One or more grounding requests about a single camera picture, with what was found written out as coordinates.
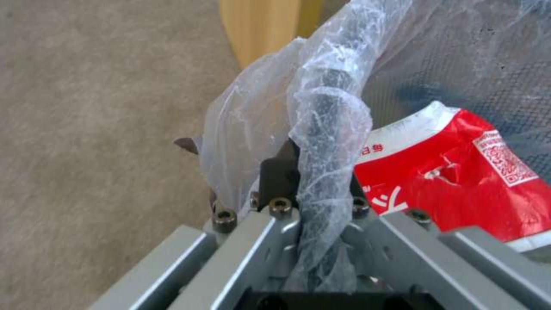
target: black component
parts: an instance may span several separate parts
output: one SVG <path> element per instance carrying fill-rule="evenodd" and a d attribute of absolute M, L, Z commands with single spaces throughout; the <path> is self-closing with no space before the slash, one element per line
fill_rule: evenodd
<path fill-rule="evenodd" d="M 443 309 L 427 293 L 297 293 L 246 292 L 237 310 L 295 310 L 295 309 Z"/>
<path fill-rule="evenodd" d="M 258 211 L 278 197 L 289 199 L 294 208 L 299 207 L 296 201 L 300 182 L 299 154 L 299 147 L 289 139 L 281 146 L 275 157 L 265 159 L 260 164 Z M 352 175 L 350 182 L 350 193 L 353 197 L 365 197 L 355 175 Z"/>

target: red label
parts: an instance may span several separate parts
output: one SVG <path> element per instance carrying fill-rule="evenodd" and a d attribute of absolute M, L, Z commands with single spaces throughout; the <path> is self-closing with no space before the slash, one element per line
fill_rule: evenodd
<path fill-rule="evenodd" d="M 423 209 L 444 232 L 478 226 L 504 242 L 551 229 L 551 189 L 477 115 L 431 104 L 366 146 L 355 174 L 379 215 Z"/>

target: qr code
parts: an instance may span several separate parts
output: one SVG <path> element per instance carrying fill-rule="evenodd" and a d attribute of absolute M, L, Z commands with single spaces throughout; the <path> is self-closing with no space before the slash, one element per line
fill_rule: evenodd
<path fill-rule="evenodd" d="M 486 131 L 480 138 L 473 140 L 473 143 L 509 187 L 538 178 L 534 171 L 511 152 L 497 130 Z"/>

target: clear plastic wrap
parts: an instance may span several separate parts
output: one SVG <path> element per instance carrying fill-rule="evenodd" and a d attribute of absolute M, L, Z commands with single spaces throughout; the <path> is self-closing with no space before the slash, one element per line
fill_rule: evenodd
<path fill-rule="evenodd" d="M 374 128 L 433 100 L 493 124 L 551 183 L 551 1 L 416 0 L 362 98 Z"/>
<path fill-rule="evenodd" d="M 219 202 L 239 211 L 260 171 L 288 138 L 285 91 L 304 39 L 267 55 L 232 82 L 207 110 L 199 164 Z"/>
<path fill-rule="evenodd" d="M 222 204 L 239 211 L 260 162 L 291 137 L 301 148 L 304 229 L 286 288 L 354 290 L 338 236 L 351 217 L 348 185 L 372 123 L 440 100 L 486 118 L 551 180 L 550 36 L 549 1 L 352 0 L 308 40 L 245 69 L 215 100 L 201 171 Z"/>
<path fill-rule="evenodd" d="M 352 219 L 352 171 L 371 130 L 359 95 L 409 6 L 408 0 L 352 1 L 300 51 L 302 66 L 287 92 L 289 136 L 300 147 L 302 216 L 289 290 L 356 289 L 354 268 L 336 241 Z"/>

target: wooden object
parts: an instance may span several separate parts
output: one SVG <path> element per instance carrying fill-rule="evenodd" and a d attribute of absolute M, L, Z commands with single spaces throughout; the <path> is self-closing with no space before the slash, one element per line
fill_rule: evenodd
<path fill-rule="evenodd" d="M 319 24 L 323 0 L 220 0 L 220 17 L 231 46 L 245 68 Z"/>

